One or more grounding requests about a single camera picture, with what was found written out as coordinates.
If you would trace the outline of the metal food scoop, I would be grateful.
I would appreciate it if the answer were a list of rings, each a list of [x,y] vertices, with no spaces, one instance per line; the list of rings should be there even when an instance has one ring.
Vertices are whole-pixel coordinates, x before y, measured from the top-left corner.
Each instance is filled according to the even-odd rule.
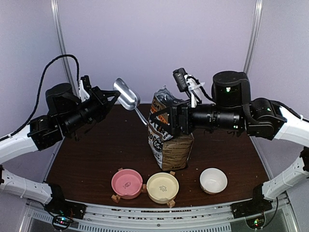
[[[148,121],[138,109],[138,106],[140,104],[139,95],[135,93],[121,78],[116,79],[113,84],[113,90],[117,90],[120,92],[120,96],[118,97],[118,101],[120,102],[120,104],[128,111],[135,110],[142,123],[145,126],[148,126]]]

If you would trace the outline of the brown dog food bag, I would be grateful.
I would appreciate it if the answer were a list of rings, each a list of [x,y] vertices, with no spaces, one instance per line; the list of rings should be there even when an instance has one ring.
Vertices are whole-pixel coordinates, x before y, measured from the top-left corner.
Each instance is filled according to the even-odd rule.
[[[150,114],[181,101],[181,99],[175,98],[166,87],[162,87],[154,93]],[[148,144],[162,171],[177,171],[186,168],[193,142],[192,134],[175,137],[158,124],[148,120]]]

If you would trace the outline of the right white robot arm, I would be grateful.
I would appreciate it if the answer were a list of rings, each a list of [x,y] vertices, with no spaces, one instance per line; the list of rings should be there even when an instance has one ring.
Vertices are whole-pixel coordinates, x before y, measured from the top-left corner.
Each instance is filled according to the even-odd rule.
[[[203,104],[199,82],[183,68],[173,72],[180,92],[189,100],[150,115],[149,120],[173,136],[191,134],[196,129],[225,130],[241,135],[282,139],[304,148],[296,160],[279,175],[253,189],[250,200],[233,203],[234,218],[247,217],[272,209],[272,202],[284,191],[309,175],[309,121],[285,104],[266,98],[251,99],[249,78],[244,72],[223,71],[212,79],[209,104]]]

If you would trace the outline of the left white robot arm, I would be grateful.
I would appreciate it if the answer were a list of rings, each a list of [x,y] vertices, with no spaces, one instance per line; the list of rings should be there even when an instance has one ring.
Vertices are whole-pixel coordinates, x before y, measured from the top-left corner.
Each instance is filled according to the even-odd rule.
[[[58,84],[45,92],[48,113],[32,119],[21,131],[0,141],[0,162],[52,147],[64,137],[70,138],[85,124],[105,119],[120,96],[117,90],[87,86],[81,98],[69,83]],[[43,184],[0,169],[0,190],[42,203],[46,211],[66,215],[74,210],[57,184]]]

